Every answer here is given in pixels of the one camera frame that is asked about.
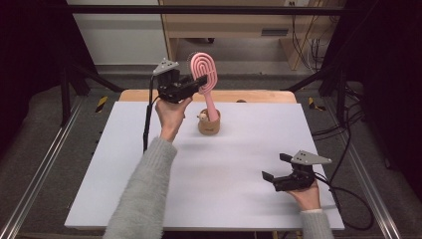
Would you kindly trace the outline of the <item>black metal stand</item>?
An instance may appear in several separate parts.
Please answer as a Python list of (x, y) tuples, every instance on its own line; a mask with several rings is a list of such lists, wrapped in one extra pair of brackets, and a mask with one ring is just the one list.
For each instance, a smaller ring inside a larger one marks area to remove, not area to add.
[(60, 71), (60, 86), (62, 95), (62, 122), (64, 126), (71, 118), (71, 99), (70, 87), (73, 87), (78, 96), (87, 96), (91, 91), (86, 79), (94, 80), (96, 83), (106, 87), (115, 92), (122, 93), (124, 88), (121, 88), (112, 82), (101, 77), (98, 73), (90, 71), (78, 64), (69, 64)]
[(322, 80), (318, 89), (322, 97), (329, 97), (333, 91), (336, 91), (335, 118), (342, 127), (345, 127), (346, 72), (344, 66), (328, 65), (304, 80), (288, 87), (287, 91), (295, 93), (316, 80)]

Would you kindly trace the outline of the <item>person's right hand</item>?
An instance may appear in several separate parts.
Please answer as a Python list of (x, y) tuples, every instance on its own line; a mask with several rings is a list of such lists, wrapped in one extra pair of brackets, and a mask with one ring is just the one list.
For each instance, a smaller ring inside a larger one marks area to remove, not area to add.
[(309, 188), (291, 190), (289, 194), (295, 198), (302, 211), (321, 209), (316, 181)]

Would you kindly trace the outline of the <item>white foam board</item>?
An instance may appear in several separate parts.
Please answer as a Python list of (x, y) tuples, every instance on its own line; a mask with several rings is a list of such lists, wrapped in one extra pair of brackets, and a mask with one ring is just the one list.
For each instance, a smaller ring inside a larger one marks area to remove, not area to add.
[[(291, 173), (280, 154), (316, 146), (299, 104), (220, 103), (221, 129), (199, 132), (202, 103), (192, 103), (175, 139), (164, 227), (168, 231), (272, 231), (299, 229), (300, 209), (286, 192), (263, 179)], [(65, 224), (104, 228), (143, 153), (142, 135), (160, 123), (144, 121), (144, 102), (117, 102)]]

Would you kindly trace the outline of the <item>brown cup with animal figure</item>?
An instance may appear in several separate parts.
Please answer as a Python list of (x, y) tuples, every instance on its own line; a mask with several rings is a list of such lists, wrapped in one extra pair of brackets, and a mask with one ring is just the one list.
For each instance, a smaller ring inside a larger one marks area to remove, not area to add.
[(215, 135), (220, 130), (220, 119), (211, 120), (208, 117), (208, 111), (202, 110), (197, 116), (199, 119), (198, 130), (204, 135)]

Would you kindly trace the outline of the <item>light wooden desk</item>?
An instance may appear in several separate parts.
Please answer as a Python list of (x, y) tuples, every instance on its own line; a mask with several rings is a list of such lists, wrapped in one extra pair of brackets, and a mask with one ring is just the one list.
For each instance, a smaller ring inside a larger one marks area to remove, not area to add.
[[(336, 8), (347, 0), (158, 0), (161, 6), (253, 6)], [(335, 19), (328, 16), (164, 14), (167, 53), (174, 60), (181, 39), (275, 38), (280, 41), (290, 68), (306, 62), (310, 39), (331, 37)]]

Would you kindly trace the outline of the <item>person's left hand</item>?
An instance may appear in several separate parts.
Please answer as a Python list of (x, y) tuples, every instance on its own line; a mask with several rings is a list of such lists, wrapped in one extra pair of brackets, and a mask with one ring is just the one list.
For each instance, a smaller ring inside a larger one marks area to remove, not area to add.
[(178, 104), (159, 100), (156, 103), (155, 110), (161, 124), (160, 137), (169, 142), (173, 142), (178, 134), (181, 124), (185, 118), (185, 110), (193, 101), (187, 98)]

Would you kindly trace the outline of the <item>pink hairbrush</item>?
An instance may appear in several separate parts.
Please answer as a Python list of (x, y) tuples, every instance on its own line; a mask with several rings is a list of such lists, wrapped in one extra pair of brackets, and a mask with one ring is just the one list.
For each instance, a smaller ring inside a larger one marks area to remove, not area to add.
[(217, 120), (219, 115), (211, 96), (211, 91), (218, 82), (218, 75), (214, 60), (206, 53), (195, 53), (190, 60), (190, 70), (194, 80), (203, 76), (207, 77), (207, 83), (200, 88), (199, 94), (203, 95), (205, 98), (209, 120)]

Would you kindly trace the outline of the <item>black horizontal frame bar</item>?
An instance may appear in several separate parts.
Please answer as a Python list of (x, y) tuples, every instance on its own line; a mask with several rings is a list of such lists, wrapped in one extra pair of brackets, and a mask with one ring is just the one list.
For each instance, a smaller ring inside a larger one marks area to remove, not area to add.
[(64, 9), (77, 14), (222, 14), (222, 15), (344, 15), (349, 9), (320, 7), (253, 7), (192, 5), (69, 5)]

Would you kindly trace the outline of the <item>wooden table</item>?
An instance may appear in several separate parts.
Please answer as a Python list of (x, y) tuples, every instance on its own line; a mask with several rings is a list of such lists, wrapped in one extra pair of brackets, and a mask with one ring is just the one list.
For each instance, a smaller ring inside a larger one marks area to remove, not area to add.
[[(295, 104), (297, 99), (292, 92), (267, 90), (216, 90), (211, 92), (215, 102), (235, 103), (280, 103)], [(120, 102), (147, 102), (149, 90), (125, 90), (120, 94)]]

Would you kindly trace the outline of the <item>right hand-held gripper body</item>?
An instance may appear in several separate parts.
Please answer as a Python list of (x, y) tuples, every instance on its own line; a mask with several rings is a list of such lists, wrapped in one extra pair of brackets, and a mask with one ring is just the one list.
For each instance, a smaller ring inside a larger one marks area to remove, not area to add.
[(329, 164), (332, 160), (327, 157), (299, 150), (292, 155), (292, 173), (287, 176), (277, 177), (273, 181), (273, 185), (277, 191), (291, 191), (309, 188), (316, 180), (314, 165)]

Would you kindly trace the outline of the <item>white cabinet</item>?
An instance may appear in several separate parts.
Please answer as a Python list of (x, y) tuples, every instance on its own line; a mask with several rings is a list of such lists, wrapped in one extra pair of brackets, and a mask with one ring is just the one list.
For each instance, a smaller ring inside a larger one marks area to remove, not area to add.
[(96, 65), (155, 65), (167, 57), (160, 15), (75, 14)]

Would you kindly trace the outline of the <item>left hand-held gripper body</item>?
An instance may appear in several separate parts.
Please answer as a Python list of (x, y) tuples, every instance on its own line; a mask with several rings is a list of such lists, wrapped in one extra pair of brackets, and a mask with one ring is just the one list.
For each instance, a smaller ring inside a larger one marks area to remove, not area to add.
[(179, 80), (182, 77), (177, 69), (178, 66), (177, 62), (163, 59), (153, 70), (153, 75), (157, 79), (158, 96), (173, 104), (178, 104), (194, 95), (187, 91), (187, 84), (180, 84)]

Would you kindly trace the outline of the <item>black curtain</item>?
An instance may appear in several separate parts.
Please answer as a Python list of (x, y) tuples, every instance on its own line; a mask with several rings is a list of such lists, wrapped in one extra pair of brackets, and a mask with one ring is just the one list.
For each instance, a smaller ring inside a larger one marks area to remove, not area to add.
[(324, 64), (341, 58), (391, 161), (422, 199), (422, 0), (344, 0)]
[(74, 16), (50, 11), (67, 0), (0, 0), (0, 154), (11, 144), (30, 99), (59, 84), (61, 67), (47, 40), (85, 69), (97, 69)]

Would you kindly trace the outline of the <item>aluminium floor rail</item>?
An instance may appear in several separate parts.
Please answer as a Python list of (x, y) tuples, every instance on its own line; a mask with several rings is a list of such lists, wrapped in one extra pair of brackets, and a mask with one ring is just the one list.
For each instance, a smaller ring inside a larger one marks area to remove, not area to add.
[(19, 200), (19, 203), (15, 207), (12, 215), (9, 217), (8, 221), (0, 231), (0, 239), (15, 239), (17, 236), (86, 99), (86, 97), (75, 98), (75, 102), (71, 107), (69, 119), (59, 128), (58, 132), (56, 133), (53, 142), (49, 146), (46, 154), (43, 157), (43, 160), (37, 168), (37, 171), (32, 177), (32, 180), (26, 188), (23, 196)]
[(349, 162), (359, 182), (361, 190), (365, 195), (366, 201), (371, 212), (383, 234), (384, 239), (402, 239), (399, 230), (392, 219), (380, 193), (378, 192), (372, 178), (365, 169), (357, 150), (352, 142), (348, 132), (341, 135), (342, 144), (345, 146), (345, 153), (349, 156)]

